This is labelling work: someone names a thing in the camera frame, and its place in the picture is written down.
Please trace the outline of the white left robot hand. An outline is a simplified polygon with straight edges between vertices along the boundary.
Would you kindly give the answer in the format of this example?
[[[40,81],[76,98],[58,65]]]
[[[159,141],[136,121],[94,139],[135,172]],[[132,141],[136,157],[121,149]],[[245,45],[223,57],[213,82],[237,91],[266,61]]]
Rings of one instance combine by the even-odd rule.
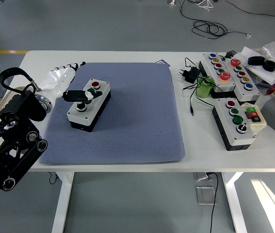
[[[46,78],[39,84],[41,90],[36,93],[36,98],[46,103],[55,104],[58,98],[63,98],[67,102],[81,102],[101,96],[102,92],[95,91],[93,87],[86,91],[68,90],[77,69],[85,64],[85,62],[72,63],[56,67],[48,72]]]

